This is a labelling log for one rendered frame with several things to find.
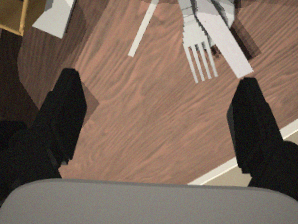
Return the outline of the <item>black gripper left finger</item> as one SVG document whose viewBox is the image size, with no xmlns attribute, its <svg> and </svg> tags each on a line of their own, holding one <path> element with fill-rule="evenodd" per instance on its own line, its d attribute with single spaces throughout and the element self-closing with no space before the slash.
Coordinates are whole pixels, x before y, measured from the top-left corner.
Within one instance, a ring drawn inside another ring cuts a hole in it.
<svg viewBox="0 0 298 224">
<path fill-rule="evenodd" d="M 58 169 L 73 158 L 86 111 L 79 72 L 63 68 L 32 127 L 17 131 L 0 152 L 0 206 L 17 187 L 62 178 Z"/>
</svg>

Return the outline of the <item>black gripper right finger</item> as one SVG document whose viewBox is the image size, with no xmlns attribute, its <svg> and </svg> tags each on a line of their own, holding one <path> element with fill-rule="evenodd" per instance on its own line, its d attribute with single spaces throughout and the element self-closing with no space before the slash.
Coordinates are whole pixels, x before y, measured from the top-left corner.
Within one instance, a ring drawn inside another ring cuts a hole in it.
<svg viewBox="0 0 298 224">
<path fill-rule="evenodd" d="M 239 81 L 227 121 L 238 167 L 252 177 L 247 187 L 274 190 L 298 201 L 298 145 L 283 140 L 256 78 Z"/>
</svg>

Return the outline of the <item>white flat base plate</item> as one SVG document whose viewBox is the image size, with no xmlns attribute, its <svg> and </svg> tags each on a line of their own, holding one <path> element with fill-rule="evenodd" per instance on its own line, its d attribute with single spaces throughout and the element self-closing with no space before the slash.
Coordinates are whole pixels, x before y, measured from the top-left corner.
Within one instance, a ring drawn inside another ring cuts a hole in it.
<svg viewBox="0 0 298 224">
<path fill-rule="evenodd" d="M 33 24 L 40 30 L 62 39 L 76 0 L 47 0 L 44 13 Z"/>
</svg>

